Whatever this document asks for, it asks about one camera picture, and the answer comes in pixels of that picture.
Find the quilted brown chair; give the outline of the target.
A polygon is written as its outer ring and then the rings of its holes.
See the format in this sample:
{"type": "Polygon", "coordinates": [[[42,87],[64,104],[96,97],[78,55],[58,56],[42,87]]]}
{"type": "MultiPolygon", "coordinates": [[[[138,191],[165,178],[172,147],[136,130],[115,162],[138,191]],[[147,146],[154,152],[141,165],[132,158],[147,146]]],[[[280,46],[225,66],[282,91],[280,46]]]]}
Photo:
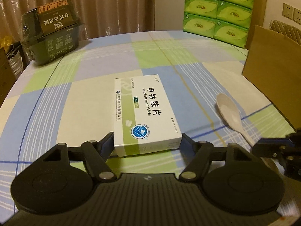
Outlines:
{"type": "Polygon", "coordinates": [[[301,45],[301,30],[291,26],[289,24],[286,24],[281,21],[272,21],[269,25],[269,29],[273,30],[275,32],[278,32],[282,35],[285,35],[286,37],[292,39],[294,42],[301,45]]]}

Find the white plastic spoon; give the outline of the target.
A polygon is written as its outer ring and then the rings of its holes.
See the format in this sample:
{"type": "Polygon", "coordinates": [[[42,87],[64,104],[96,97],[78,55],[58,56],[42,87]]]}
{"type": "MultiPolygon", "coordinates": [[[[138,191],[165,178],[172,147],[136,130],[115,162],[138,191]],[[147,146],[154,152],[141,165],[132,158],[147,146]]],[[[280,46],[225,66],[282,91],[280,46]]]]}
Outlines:
{"type": "Polygon", "coordinates": [[[255,142],[243,128],[239,109],[232,99],[227,95],[220,93],[216,97],[216,104],[221,116],[229,127],[241,134],[251,147],[254,146],[255,142]]]}

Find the brown cardboard box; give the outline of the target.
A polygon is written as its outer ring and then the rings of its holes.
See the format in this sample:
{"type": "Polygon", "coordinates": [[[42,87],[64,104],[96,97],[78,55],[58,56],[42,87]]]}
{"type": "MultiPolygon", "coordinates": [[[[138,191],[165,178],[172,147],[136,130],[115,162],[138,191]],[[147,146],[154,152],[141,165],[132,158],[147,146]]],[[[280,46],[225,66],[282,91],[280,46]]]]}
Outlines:
{"type": "Polygon", "coordinates": [[[300,128],[300,45],[278,32],[255,26],[242,75],[300,128]]]}

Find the white tablet medicine box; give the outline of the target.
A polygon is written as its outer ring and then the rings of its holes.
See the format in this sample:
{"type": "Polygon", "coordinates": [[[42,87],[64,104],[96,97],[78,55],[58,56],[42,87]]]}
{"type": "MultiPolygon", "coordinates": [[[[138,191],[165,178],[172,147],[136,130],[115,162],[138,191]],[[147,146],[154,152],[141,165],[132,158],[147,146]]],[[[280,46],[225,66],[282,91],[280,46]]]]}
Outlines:
{"type": "Polygon", "coordinates": [[[182,134],[159,75],[116,78],[114,148],[118,157],[177,150],[182,134]]]}

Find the green tissue pack stack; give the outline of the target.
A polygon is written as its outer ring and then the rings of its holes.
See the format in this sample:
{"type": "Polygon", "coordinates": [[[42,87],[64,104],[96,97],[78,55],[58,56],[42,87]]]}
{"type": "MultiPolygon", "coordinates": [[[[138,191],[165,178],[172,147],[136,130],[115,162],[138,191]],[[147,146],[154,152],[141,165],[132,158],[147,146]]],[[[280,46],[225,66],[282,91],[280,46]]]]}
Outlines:
{"type": "Polygon", "coordinates": [[[254,0],[185,0],[183,31],[244,48],[254,0]]]}

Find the brown curtain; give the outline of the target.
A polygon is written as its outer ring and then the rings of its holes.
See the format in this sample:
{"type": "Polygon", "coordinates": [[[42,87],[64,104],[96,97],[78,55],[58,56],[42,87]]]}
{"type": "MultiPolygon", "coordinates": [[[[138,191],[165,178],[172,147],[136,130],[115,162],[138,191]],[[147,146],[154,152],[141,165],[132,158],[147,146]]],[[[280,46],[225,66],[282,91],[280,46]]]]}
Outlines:
{"type": "MultiPolygon", "coordinates": [[[[19,41],[21,16],[58,0],[1,0],[1,38],[19,41]]],[[[85,25],[83,39],[152,31],[155,0],[71,0],[85,25]]]]}

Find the checkered tablecloth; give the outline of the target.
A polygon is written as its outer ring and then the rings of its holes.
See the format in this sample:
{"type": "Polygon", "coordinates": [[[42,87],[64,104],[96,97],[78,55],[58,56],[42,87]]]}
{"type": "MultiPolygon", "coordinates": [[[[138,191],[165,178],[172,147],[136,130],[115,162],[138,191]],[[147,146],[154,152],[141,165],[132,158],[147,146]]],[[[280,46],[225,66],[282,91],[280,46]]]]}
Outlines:
{"type": "Polygon", "coordinates": [[[122,120],[131,78],[158,75],[182,132],[215,146],[249,149],[216,107],[225,94],[253,141],[293,128],[243,75],[248,51],[183,31],[91,39],[45,66],[31,63],[1,106],[1,222],[17,212],[13,179],[57,143],[101,140],[122,120]]]}

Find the dark green food container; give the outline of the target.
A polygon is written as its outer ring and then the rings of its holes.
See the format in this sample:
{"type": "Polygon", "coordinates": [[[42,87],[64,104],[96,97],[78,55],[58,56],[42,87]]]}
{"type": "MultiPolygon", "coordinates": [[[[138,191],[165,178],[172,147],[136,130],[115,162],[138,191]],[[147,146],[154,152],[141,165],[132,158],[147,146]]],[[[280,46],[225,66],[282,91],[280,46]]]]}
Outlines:
{"type": "Polygon", "coordinates": [[[71,0],[39,6],[21,17],[21,45],[36,65],[48,64],[79,46],[82,24],[71,0]]]}

